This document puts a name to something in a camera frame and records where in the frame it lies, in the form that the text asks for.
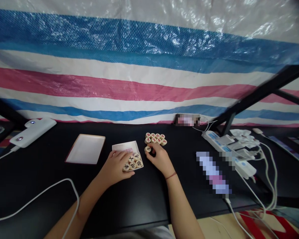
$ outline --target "white power strip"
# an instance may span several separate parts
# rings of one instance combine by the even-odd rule
[[[237,159],[234,154],[235,152],[232,151],[228,146],[221,144],[217,141],[219,136],[215,134],[213,131],[206,131],[202,133],[202,137],[207,140],[218,152],[228,152],[232,153],[232,155],[225,155],[225,157],[229,161],[235,161],[235,169],[246,179],[252,177],[256,174],[257,170],[247,161],[240,161]]]

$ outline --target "white box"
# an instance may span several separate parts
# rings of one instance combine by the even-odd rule
[[[141,155],[136,141],[131,141],[131,142],[112,145],[112,150],[128,151],[128,152],[138,153],[139,155]],[[136,169],[131,169],[129,171],[134,171],[134,170],[137,170],[137,169],[140,169],[140,168],[143,168],[143,167],[144,167],[144,162],[143,162],[143,165],[141,167],[136,168]]]
[[[97,164],[104,145],[105,137],[99,135],[80,134],[74,142],[66,163]]]

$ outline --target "wrist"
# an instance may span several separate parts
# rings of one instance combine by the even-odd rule
[[[100,191],[105,192],[111,185],[107,182],[107,180],[104,180],[102,177],[97,175],[90,183],[90,186],[94,189],[97,188]]]

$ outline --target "black bar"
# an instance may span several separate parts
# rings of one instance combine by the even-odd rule
[[[232,122],[233,122],[235,116],[236,116],[236,114],[233,113],[233,114],[229,117],[229,119],[226,121],[225,127],[223,128],[223,131],[222,131],[222,133],[221,133],[221,136],[224,136],[224,135],[228,134],[229,129],[230,129],[230,126],[232,125]]]
[[[289,100],[289,101],[291,101],[291,102],[293,102],[297,105],[299,105],[299,97],[297,97],[297,96],[293,96],[292,94],[289,94],[289,93],[284,92],[282,90],[275,90],[274,94],[278,95],[282,98],[285,98],[286,100]]]
[[[222,123],[227,121],[233,113],[235,113],[236,115],[239,114],[253,104],[272,94],[275,90],[280,89],[281,87],[289,84],[297,78],[299,78],[299,65],[284,67],[278,73],[278,75],[259,86],[254,92],[243,98],[237,104],[230,107],[217,118],[213,119],[213,121],[217,120],[214,125],[216,127],[221,125]]]
[[[24,129],[24,124],[28,122],[21,114],[16,112],[13,108],[7,105],[0,99],[0,115],[7,120],[13,122],[17,129]]]

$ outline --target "bracelet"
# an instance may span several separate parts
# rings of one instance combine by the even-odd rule
[[[168,178],[165,178],[166,180],[167,179],[169,179],[169,178],[171,178],[171,177],[173,177],[174,175],[176,175],[176,172],[175,173],[173,173],[171,176],[169,176]]]

